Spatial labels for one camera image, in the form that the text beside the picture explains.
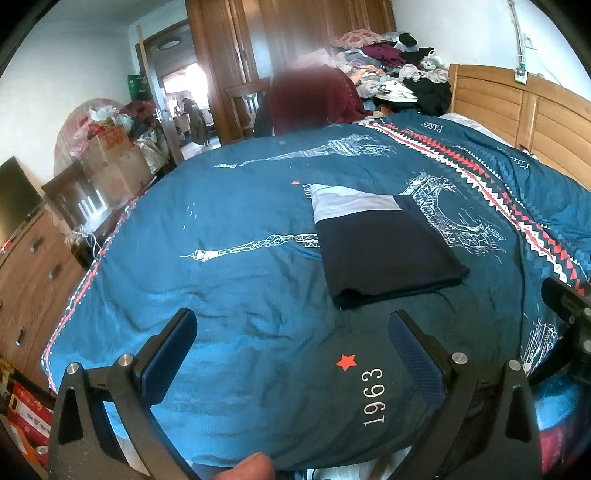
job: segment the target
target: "headboard panel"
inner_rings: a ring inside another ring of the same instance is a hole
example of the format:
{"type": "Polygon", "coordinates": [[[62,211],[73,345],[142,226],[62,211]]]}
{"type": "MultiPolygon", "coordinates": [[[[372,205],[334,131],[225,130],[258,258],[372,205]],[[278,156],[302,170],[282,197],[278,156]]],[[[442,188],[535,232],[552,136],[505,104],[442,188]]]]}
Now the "headboard panel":
{"type": "Polygon", "coordinates": [[[533,75],[522,85],[514,75],[497,67],[452,64],[450,112],[529,148],[542,163],[591,190],[591,102],[533,75]]]}

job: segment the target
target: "purple garment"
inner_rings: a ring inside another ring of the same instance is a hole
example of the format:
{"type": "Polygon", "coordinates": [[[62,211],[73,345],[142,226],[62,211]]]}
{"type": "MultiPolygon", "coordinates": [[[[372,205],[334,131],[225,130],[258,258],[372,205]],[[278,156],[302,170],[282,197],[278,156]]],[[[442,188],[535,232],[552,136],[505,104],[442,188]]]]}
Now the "purple garment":
{"type": "Polygon", "coordinates": [[[373,45],[363,47],[361,51],[368,57],[379,60],[385,66],[392,69],[408,63],[400,56],[402,52],[389,43],[374,43],[373,45]]]}

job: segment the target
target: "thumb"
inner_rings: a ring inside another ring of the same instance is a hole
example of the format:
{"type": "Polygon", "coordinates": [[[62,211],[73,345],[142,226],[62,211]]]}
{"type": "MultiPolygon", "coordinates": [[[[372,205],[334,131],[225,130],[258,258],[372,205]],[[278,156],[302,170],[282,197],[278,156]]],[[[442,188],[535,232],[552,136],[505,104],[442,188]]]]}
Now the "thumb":
{"type": "Polygon", "coordinates": [[[275,467],[263,453],[255,453],[231,470],[216,475],[213,480],[274,480],[275,467]]]}

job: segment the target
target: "television screen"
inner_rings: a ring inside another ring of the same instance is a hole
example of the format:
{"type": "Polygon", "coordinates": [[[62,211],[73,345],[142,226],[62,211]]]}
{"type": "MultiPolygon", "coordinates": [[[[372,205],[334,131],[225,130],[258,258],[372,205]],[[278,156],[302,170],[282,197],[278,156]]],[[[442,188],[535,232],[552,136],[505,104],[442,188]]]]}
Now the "television screen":
{"type": "Polygon", "coordinates": [[[0,165],[0,248],[41,202],[16,158],[0,165]]]}

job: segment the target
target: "wooden wardrobe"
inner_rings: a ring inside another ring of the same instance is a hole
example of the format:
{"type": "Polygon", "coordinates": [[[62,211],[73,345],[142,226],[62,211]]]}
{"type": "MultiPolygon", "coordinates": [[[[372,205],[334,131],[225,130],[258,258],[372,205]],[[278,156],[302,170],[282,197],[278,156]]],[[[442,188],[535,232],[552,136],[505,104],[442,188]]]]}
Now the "wooden wardrobe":
{"type": "Polygon", "coordinates": [[[299,55],[366,28],[396,30],[390,0],[186,0],[222,145],[242,139],[226,89],[273,77],[299,55]]]}

